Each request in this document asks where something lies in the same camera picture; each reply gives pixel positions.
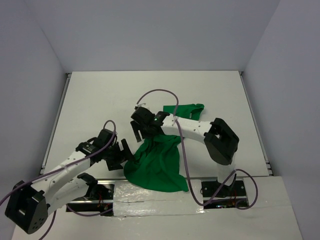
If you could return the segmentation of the green t-shirt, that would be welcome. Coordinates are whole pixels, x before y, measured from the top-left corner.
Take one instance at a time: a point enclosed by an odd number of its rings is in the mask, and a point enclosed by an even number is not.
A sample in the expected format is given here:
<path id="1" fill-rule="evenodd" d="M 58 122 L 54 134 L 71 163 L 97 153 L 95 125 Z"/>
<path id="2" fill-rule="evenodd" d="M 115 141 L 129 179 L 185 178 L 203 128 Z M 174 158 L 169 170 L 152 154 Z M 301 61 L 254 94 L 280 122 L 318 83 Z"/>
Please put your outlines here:
<path id="1" fill-rule="evenodd" d="M 186 179 L 180 175 L 180 136 L 157 135 L 147 138 L 127 161 L 123 174 L 132 184 L 165 193 L 188 192 Z"/>

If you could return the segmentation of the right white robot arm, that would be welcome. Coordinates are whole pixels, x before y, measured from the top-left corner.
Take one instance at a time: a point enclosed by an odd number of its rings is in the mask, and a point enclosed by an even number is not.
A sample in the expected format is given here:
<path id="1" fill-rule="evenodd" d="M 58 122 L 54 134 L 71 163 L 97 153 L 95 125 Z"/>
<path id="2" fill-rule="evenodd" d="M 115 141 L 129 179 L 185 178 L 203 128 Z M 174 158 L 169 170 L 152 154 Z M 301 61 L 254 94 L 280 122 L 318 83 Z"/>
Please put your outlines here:
<path id="1" fill-rule="evenodd" d="M 228 196 L 234 191 L 236 173 L 233 159 L 240 140 L 223 119 L 199 121 L 165 111 L 154 114 L 142 106 L 135 107 L 131 119 L 130 124 L 138 142 L 157 135 L 171 135 L 204 144 L 209 156 L 217 164 L 218 192 Z"/>

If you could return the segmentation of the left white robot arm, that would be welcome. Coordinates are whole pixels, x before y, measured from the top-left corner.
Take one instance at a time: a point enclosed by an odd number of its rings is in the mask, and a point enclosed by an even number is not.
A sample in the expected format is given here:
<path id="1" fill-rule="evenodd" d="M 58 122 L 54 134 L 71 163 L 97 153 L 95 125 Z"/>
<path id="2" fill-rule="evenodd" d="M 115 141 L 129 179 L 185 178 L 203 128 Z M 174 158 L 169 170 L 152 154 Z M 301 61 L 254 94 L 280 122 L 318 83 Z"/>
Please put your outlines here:
<path id="1" fill-rule="evenodd" d="M 18 182 L 12 190 L 5 216 L 27 234 L 38 231 L 49 215 L 70 201 L 98 194 L 98 181 L 86 173 L 94 164 L 105 161 L 109 171 L 122 169 L 122 163 L 133 161 L 125 139 L 117 141 L 111 130 L 102 129 L 97 137 L 81 142 L 60 165 L 27 183 Z"/>

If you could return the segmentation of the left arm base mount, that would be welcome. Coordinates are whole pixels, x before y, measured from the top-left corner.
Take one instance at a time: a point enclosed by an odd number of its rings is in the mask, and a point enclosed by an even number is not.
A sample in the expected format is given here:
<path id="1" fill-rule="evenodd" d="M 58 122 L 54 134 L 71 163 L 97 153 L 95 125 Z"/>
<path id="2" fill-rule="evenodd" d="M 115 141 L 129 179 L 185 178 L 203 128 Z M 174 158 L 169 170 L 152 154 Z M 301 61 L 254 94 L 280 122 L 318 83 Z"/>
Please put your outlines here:
<path id="1" fill-rule="evenodd" d="M 67 204 L 67 213 L 77 212 L 83 215 L 94 215 L 111 217 L 113 213 L 113 183 L 97 184 L 84 196 L 78 197 Z"/>

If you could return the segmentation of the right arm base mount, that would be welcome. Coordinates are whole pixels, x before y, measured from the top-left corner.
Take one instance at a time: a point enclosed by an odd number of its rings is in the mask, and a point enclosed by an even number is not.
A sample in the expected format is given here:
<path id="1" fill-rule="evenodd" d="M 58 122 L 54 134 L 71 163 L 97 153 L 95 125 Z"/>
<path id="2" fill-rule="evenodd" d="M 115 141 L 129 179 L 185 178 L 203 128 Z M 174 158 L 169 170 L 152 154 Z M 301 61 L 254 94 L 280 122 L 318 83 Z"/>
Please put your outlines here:
<path id="1" fill-rule="evenodd" d="M 220 184 L 216 180 L 202 180 L 200 193 L 203 197 L 203 203 L 209 201 L 211 196 L 218 189 Z M 247 208 L 249 206 L 248 197 L 244 181 L 237 179 L 233 186 L 223 186 L 215 198 L 204 209 L 228 209 Z"/>

